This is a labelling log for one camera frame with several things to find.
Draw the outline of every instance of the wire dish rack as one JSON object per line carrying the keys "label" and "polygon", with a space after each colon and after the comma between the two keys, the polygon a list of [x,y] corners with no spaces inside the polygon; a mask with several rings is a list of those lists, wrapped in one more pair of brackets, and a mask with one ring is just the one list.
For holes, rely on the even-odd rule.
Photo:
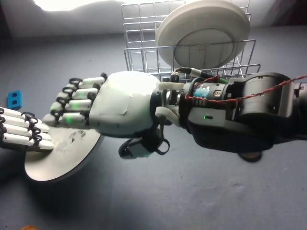
{"label": "wire dish rack", "polygon": [[[247,15],[249,20],[251,19],[251,14],[248,13],[250,0],[229,1],[240,7]],[[156,46],[155,35],[164,18],[173,10],[186,3],[186,0],[172,0],[121,5],[121,12],[124,20],[123,30],[126,42],[124,55],[127,70],[150,73],[157,76],[159,80],[162,80],[163,76],[169,76],[175,70],[175,56],[173,55],[173,65],[170,66],[160,57],[159,50],[161,49],[172,49],[173,54],[177,49],[189,49],[189,53],[190,50],[193,49],[201,50],[203,52],[203,66],[205,67],[206,61],[208,58],[210,58],[206,56],[206,53],[211,48],[220,50],[220,54],[217,55],[217,57],[221,57],[223,47],[233,46],[234,43],[245,43],[245,48],[240,53],[236,53],[236,57],[232,61],[219,68],[203,69],[203,71],[211,73],[212,75],[220,75],[227,80],[230,77],[244,78],[247,75],[259,72],[260,64],[251,64],[251,58],[255,49],[256,40],[236,41],[231,43],[199,44],[197,46]],[[193,65],[190,65],[191,57],[186,58],[189,59],[189,66],[185,67],[193,68]],[[181,76],[180,79],[181,81],[189,81],[191,77],[184,75]]]}

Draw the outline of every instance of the plate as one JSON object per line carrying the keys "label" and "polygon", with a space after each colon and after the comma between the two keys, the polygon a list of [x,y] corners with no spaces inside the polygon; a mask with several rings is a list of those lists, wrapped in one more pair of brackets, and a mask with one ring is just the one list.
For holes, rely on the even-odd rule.
{"label": "plate", "polygon": [[32,180],[64,179],[80,170],[89,160],[103,136],[93,129],[49,127],[54,144],[51,152],[27,152],[24,168]]}
{"label": "plate", "polygon": [[243,50],[246,42],[239,41],[248,39],[249,30],[246,14],[236,5],[200,0],[171,12],[159,26],[155,40],[157,46],[176,46],[159,48],[168,65],[212,69],[227,64]]}

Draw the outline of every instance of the table surface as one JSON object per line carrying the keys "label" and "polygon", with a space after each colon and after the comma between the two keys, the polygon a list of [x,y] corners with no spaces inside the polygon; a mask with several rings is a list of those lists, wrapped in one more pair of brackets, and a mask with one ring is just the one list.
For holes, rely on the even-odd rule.
{"label": "table surface", "polygon": [[[252,62],[291,78],[307,74],[307,27],[254,29]],[[43,117],[69,78],[126,69],[122,35],[2,44],[0,106],[23,92],[23,111]],[[266,151],[255,164],[203,149],[175,126],[165,156],[122,160],[124,140],[105,138],[81,171],[58,183],[25,177],[23,155],[0,152],[0,229],[302,230],[307,226],[307,142]]]}

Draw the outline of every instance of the blue block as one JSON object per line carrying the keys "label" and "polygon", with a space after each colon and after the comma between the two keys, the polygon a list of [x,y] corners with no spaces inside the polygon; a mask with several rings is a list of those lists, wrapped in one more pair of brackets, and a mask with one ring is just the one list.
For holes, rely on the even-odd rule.
{"label": "blue block", "polygon": [[8,109],[17,110],[23,106],[23,95],[20,90],[8,94]]}

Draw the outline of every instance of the metal wire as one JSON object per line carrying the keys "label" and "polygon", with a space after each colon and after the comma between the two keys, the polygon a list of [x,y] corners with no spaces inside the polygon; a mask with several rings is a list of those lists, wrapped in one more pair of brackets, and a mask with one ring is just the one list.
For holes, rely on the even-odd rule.
{"label": "metal wire", "polygon": [[[229,0],[230,2],[237,4],[249,20],[251,14],[248,13],[248,7],[250,0]],[[155,34],[163,19],[170,14],[174,9],[186,4],[185,0],[172,0],[172,1],[160,1],[153,3],[140,3],[140,4],[123,4],[121,6],[121,12],[123,16],[123,30],[126,42],[126,49],[124,50],[127,70],[142,71],[151,73],[162,79],[162,76],[169,76],[175,69],[175,56],[173,56],[173,65],[166,64],[159,55],[160,49],[173,49],[173,53],[177,48],[187,47],[189,49],[189,66],[191,49],[193,46],[155,46]],[[251,64],[251,58],[255,49],[256,40],[246,40],[231,43],[215,43],[215,44],[202,44],[197,46],[203,46],[204,50],[204,63],[206,64],[206,54],[208,48],[212,46],[221,47],[220,55],[217,59],[218,63],[222,63],[223,49],[229,45],[238,47],[240,43],[246,43],[242,52],[237,54],[236,57],[229,63],[223,65],[220,68],[205,69],[204,71],[213,75],[220,75],[222,78],[229,79],[230,77],[244,78],[247,75],[259,72],[259,64]],[[181,81],[189,81],[188,76],[182,76]]]}

